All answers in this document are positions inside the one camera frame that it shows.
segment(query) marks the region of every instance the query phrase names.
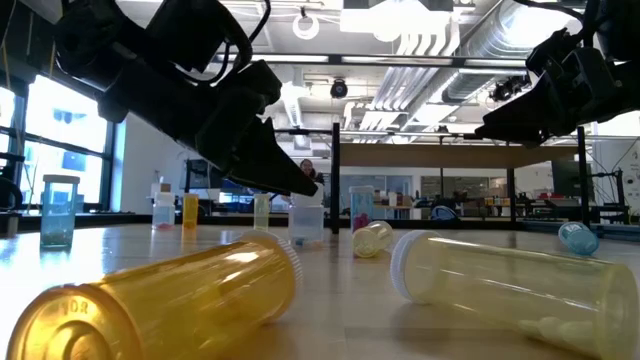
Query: white bottle cap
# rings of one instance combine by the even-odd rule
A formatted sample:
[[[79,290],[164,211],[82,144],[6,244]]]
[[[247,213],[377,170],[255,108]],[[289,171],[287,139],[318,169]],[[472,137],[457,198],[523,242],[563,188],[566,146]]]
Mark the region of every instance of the white bottle cap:
[[[157,192],[155,195],[156,203],[173,204],[175,199],[176,197],[173,193]]]
[[[276,236],[270,232],[266,232],[262,230],[246,231],[242,235],[237,237],[236,240],[241,240],[243,237],[251,237],[251,236],[264,237],[264,238],[273,240],[275,243],[280,245],[280,248],[284,250],[284,252],[287,254],[287,257],[289,258],[289,261],[291,261],[291,266],[293,267],[293,275],[295,277],[296,293],[302,292],[302,280],[303,280],[302,264],[300,264],[300,259],[298,258],[298,254],[296,254],[296,251],[293,250],[293,247],[291,247],[291,244],[288,241],[285,241],[284,239],[280,238],[279,236]]]
[[[405,234],[395,249],[393,249],[393,254],[391,255],[391,283],[393,287],[407,300],[410,300],[414,303],[424,303],[421,299],[416,299],[411,296],[409,293],[409,289],[407,289],[407,284],[405,283],[405,268],[407,266],[407,257],[409,256],[409,252],[413,247],[413,244],[420,238],[424,236],[431,237],[442,237],[435,231],[427,231],[427,230],[414,230],[407,234]],[[434,279],[424,279],[425,282],[433,281]]]

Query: table surface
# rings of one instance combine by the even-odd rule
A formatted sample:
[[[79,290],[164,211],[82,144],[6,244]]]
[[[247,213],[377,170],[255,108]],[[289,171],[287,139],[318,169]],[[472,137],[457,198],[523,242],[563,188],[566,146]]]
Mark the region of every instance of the table surface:
[[[41,251],[37,233],[0,240],[0,353],[13,325],[42,290],[84,282],[105,273],[144,265],[232,242],[247,228],[200,226],[197,240],[180,230],[155,232],[147,225],[76,230],[69,252]],[[286,237],[285,228],[272,232]],[[405,231],[396,231],[396,241]],[[448,238],[526,250],[566,253],[554,235],[507,231],[440,231]],[[223,359],[584,359],[526,339],[474,317],[439,306],[407,302],[392,287],[391,256],[354,259],[350,234],[342,230],[317,247],[298,250],[303,290],[289,311],[230,349]],[[640,274],[640,247],[605,241],[598,258],[627,264]]]

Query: red object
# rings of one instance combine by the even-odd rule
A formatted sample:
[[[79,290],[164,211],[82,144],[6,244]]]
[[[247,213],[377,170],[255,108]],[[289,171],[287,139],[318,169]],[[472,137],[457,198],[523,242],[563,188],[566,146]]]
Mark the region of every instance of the red object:
[[[357,215],[353,219],[353,231],[356,231],[360,228],[363,228],[369,225],[370,222],[371,222],[371,219],[369,219],[369,215],[367,215],[366,213]]]
[[[548,193],[542,193],[538,195],[538,199],[564,199],[564,195],[551,193],[549,196]]]

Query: computer monitor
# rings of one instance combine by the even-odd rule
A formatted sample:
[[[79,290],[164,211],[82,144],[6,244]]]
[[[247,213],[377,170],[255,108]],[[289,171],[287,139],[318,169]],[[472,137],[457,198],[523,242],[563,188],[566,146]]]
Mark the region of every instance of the computer monitor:
[[[566,197],[580,196],[580,164],[575,160],[554,160],[551,162],[553,192]],[[591,168],[587,166],[587,188],[589,199],[594,199]]]
[[[180,188],[185,189],[187,182],[187,167],[191,169],[189,173],[189,189],[219,189],[222,187],[223,179],[215,171],[209,169],[206,160],[186,160],[182,165],[182,176],[180,177]]]

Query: blue container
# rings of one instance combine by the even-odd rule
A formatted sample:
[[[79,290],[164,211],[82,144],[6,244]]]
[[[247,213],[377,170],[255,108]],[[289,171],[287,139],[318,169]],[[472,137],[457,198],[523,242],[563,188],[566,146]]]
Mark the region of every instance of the blue container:
[[[591,255],[600,246],[600,240],[586,225],[568,222],[558,230],[558,237],[571,252],[577,255]]]
[[[80,178],[66,175],[45,175],[42,197],[40,246],[70,247],[76,222],[76,196]]]
[[[373,221],[373,186],[351,186],[351,232]]]

